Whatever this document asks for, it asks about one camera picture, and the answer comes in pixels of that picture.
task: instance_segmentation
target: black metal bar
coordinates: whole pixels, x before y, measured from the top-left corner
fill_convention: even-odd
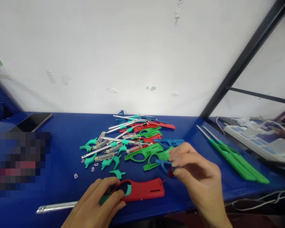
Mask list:
[[[277,102],[285,104],[285,99],[283,99],[283,98],[277,98],[277,97],[273,97],[273,96],[269,96],[269,95],[265,95],[265,94],[261,94],[261,93],[255,93],[255,92],[250,92],[250,91],[247,91],[247,90],[241,90],[241,89],[233,88],[233,87],[230,87],[230,86],[226,86],[225,88],[227,90],[232,90],[232,91],[235,91],[235,92],[245,93],[245,94],[252,95],[252,96],[255,96],[255,97],[260,97],[260,98],[264,98],[264,99],[267,99],[267,100],[273,100],[273,101],[277,101]]]
[[[232,86],[243,70],[246,68],[248,63],[251,61],[253,56],[257,53],[263,43],[266,41],[271,32],[275,29],[277,24],[285,15],[285,0],[277,0],[268,14],[240,54],[225,79],[218,87],[200,117],[207,119],[213,112],[215,107],[220,103],[223,97],[226,95],[228,90],[226,86]]]

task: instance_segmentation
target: fingernail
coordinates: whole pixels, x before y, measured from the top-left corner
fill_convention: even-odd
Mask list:
[[[176,167],[176,166],[178,166],[178,162],[180,161],[180,158],[179,157],[176,157],[175,159],[174,159],[174,161],[172,162],[172,167]]]
[[[177,176],[177,178],[180,178],[180,179],[185,177],[185,174],[180,169],[174,170],[173,174],[174,176]]]

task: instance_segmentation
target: white power strip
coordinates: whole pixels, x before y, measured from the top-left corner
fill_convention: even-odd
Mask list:
[[[271,143],[267,143],[264,140],[256,136],[246,137],[243,132],[246,127],[238,127],[228,125],[224,127],[224,131],[230,134],[232,137],[240,141],[249,149],[256,152],[261,157],[269,161],[285,162],[285,140],[277,139]]]

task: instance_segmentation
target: phone screen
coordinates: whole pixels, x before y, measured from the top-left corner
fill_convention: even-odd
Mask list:
[[[36,131],[46,120],[53,114],[51,113],[35,113],[8,132],[33,132]]]

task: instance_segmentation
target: human hand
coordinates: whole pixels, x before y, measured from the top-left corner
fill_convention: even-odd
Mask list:
[[[97,179],[76,203],[62,228],[107,228],[115,214],[126,205],[121,200],[124,192],[113,192],[102,206],[99,205],[99,200],[105,193],[110,193],[111,185],[119,183],[120,180],[116,177]]]
[[[232,227],[227,218],[221,172],[187,142],[170,150],[173,174],[184,183],[207,227]]]

